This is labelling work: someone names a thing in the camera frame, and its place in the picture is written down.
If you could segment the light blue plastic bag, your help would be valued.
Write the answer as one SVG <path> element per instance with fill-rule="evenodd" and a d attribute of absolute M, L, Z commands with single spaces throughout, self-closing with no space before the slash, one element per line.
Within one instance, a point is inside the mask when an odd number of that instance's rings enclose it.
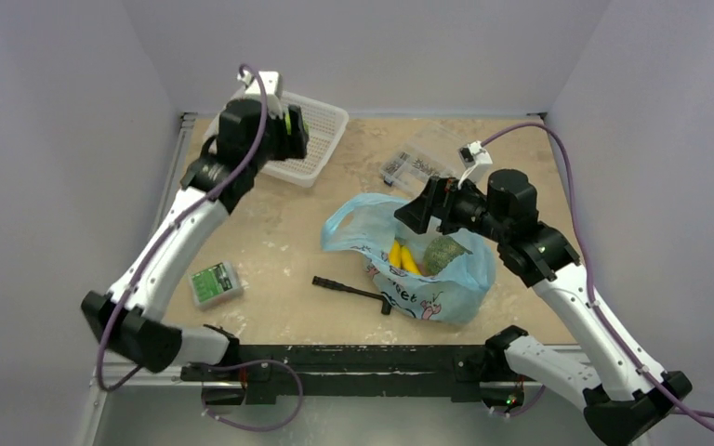
<path fill-rule="evenodd" d="M 496 279 L 496 261 L 483 237 L 467 230 L 452 235 L 467 252 L 432 276 L 413 274 L 390 264 L 395 241 L 410 250 L 418 265 L 426 249 L 440 236 L 433 218 L 429 229 L 416 234 L 395 218 L 405 198 L 361 193 L 345 202 L 321 229 L 326 252 L 355 251 L 363 256 L 364 271 L 393 308 L 424 321 L 466 324 L 479 312 Z"/>

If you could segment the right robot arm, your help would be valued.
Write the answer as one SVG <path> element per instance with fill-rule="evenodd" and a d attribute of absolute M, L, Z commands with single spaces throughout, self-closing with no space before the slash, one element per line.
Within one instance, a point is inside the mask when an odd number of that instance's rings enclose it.
<path fill-rule="evenodd" d="M 539 219 L 536 202 L 536 188 L 525 173 L 500 169 L 489 176 L 486 190 L 470 180 L 431 177 L 395 216 L 418 234 L 438 219 L 442 234 L 468 230 L 495 242 L 505 268 L 558 315 L 588 362 L 574 361 L 510 326 L 485 342 L 484 372 L 535 380 L 571 402 L 601 442 L 629 445 L 671 414 L 692 383 L 639 346 L 588 283 L 574 247 Z"/>

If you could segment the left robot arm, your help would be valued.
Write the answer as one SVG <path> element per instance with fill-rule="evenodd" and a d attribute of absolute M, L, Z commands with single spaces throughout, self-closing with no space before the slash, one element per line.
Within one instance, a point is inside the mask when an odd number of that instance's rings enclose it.
<path fill-rule="evenodd" d="M 171 209 L 148 244 L 104 294 L 88 293 L 81 310 L 99 340 L 96 370 L 106 351 L 150 372 L 203 363 L 218 380 L 237 374 L 240 355 L 213 326 L 178 328 L 163 322 L 176 287 L 204 242 L 255 185 L 270 161 L 303 159 L 308 128 L 299 106 L 263 115 L 253 98 L 230 101 L 188 167 Z"/>

